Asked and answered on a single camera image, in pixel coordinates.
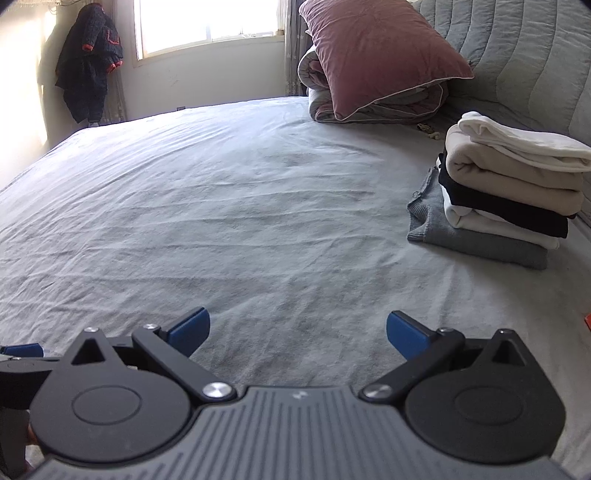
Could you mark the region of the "white long pants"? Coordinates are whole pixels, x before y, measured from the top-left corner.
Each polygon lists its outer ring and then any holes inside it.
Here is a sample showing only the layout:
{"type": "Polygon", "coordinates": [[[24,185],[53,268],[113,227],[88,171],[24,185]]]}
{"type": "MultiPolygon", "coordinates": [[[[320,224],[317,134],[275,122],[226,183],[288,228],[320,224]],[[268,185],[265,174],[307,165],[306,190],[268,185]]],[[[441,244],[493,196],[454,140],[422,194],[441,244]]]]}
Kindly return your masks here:
{"type": "Polygon", "coordinates": [[[512,128],[476,111],[463,114],[457,126],[472,141],[523,164],[561,173],[590,171],[590,147],[568,136],[512,128]]]}

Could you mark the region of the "grey folded sweater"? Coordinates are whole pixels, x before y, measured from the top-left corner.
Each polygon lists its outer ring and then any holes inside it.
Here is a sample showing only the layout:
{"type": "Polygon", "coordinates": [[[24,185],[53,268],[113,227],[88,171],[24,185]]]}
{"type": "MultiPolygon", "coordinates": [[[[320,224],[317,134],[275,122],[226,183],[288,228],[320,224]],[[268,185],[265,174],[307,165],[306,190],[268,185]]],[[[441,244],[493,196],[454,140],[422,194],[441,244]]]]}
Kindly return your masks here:
{"type": "Polygon", "coordinates": [[[444,213],[439,170],[431,168],[407,205],[410,242],[427,243],[489,260],[545,270],[548,251],[542,246],[504,236],[454,228],[444,213]]]}

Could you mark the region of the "white folded garment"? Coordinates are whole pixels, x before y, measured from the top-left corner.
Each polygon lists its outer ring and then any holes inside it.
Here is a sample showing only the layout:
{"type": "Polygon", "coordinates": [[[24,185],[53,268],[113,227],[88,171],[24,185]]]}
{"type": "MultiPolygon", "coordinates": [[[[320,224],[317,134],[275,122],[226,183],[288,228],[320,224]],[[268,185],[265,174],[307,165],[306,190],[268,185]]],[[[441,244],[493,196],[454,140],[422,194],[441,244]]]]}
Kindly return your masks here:
{"type": "Polygon", "coordinates": [[[444,214],[452,227],[474,232],[502,236],[539,245],[546,250],[557,250],[560,240],[525,228],[515,226],[505,220],[491,218],[491,214],[482,215],[467,207],[457,207],[451,203],[450,196],[444,186],[443,195],[444,214]]]}

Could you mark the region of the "grey bed sheet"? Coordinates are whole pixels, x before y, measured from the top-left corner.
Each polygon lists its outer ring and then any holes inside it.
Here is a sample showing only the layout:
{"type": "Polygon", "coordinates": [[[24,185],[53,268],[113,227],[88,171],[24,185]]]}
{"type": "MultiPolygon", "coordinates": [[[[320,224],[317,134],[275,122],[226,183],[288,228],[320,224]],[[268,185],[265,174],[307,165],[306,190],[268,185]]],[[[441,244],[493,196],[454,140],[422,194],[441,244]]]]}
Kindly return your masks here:
{"type": "Polygon", "coordinates": [[[440,152],[398,125],[325,125],[303,98],[187,109],[74,134],[1,192],[1,340],[63,352],[211,314],[197,362],[246,385],[360,387],[401,363],[401,310],[515,330],[561,396],[555,459],[590,472],[590,230],[543,271],[408,238],[440,152]]]}

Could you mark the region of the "black folded garment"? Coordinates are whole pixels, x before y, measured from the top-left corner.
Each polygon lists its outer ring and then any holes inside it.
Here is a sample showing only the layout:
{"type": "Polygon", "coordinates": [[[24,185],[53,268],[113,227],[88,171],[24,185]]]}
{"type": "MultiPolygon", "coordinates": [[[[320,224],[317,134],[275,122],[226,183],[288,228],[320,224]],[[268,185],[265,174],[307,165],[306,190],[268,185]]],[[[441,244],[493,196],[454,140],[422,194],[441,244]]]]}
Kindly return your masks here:
{"type": "Polygon", "coordinates": [[[567,238],[571,217],[462,185],[453,180],[447,171],[447,154],[440,153],[438,160],[440,162],[439,183],[446,189],[453,206],[484,211],[517,227],[539,234],[567,238]]]}

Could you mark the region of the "beige folded garment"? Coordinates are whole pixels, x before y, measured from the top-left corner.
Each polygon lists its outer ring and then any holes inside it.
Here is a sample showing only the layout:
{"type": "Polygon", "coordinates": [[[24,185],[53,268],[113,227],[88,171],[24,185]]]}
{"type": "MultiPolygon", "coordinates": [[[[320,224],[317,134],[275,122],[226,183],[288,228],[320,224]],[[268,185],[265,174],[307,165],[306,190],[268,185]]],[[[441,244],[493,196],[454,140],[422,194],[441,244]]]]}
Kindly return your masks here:
{"type": "Polygon", "coordinates": [[[498,150],[472,141],[459,127],[446,135],[449,176],[474,190],[554,211],[578,213],[583,205],[583,175],[527,165],[498,150]]]}

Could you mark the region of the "small brown trinket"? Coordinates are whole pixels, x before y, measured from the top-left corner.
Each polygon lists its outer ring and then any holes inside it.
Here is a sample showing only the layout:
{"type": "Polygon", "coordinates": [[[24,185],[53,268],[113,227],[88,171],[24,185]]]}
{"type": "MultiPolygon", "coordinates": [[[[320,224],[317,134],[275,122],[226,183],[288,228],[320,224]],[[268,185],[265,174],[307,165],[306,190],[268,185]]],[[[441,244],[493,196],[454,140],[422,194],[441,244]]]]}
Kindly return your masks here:
{"type": "Polygon", "coordinates": [[[441,133],[426,123],[418,123],[417,128],[432,140],[441,139],[441,133]]]}

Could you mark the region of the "maroon pillow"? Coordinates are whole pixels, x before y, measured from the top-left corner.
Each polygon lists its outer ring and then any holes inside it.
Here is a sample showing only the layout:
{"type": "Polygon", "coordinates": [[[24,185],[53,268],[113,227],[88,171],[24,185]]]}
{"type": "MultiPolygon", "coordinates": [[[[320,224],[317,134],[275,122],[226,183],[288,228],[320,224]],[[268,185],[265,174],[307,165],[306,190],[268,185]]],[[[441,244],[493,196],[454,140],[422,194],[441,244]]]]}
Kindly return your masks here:
{"type": "Polygon", "coordinates": [[[305,1],[311,48],[297,73],[318,123],[418,124],[468,61],[408,1],[305,1]]]}

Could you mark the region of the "dark hanging jacket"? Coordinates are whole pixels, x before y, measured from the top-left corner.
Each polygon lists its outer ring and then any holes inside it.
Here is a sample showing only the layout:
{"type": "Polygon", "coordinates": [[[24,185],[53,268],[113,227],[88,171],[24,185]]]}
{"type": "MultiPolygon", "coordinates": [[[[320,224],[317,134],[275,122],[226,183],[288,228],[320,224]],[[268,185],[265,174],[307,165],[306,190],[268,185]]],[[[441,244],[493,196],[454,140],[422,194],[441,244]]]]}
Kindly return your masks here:
{"type": "Polygon", "coordinates": [[[97,126],[104,112],[108,75],[123,64],[123,49],[113,20],[103,5],[83,6],[63,43],[55,85],[72,118],[97,126]]]}

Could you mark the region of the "grey quilted headboard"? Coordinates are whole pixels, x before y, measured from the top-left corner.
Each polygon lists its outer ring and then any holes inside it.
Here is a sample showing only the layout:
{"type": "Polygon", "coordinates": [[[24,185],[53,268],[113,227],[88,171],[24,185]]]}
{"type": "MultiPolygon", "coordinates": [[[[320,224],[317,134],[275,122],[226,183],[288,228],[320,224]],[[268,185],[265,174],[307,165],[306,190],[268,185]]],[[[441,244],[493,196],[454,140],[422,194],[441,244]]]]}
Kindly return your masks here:
{"type": "Polygon", "coordinates": [[[590,141],[590,10],[581,1],[417,1],[471,66],[449,85],[460,115],[590,141]]]}

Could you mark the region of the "window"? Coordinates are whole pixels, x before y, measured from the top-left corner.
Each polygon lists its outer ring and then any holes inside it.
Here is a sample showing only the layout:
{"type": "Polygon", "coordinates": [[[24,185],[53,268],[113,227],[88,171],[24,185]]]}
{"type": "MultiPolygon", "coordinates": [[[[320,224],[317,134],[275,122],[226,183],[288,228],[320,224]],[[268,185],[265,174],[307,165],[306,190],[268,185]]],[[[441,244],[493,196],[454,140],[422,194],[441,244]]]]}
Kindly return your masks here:
{"type": "Polygon", "coordinates": [[[135,1],[139,60],[194,46],[283,34],[287,3],[260,1],[135,1]]]}

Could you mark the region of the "grey curtain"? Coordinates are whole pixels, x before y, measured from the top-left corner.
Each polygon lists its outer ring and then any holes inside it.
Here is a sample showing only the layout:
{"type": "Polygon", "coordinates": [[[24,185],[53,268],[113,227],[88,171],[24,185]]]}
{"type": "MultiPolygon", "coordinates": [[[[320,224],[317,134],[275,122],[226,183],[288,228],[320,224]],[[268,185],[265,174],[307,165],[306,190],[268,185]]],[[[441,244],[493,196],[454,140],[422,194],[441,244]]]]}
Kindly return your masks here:
{"type": "Polygon", "coordinates": [[[308,34],[308,25],[301,17],[300,8],[304,2],[301,0],[280,1],[280,27],[284,43],[284,77],[286,78],[287,96],[304,96],[307,87],[301,83],[297,68],[301,57],[311,47],[311,36],[308,34]]]}

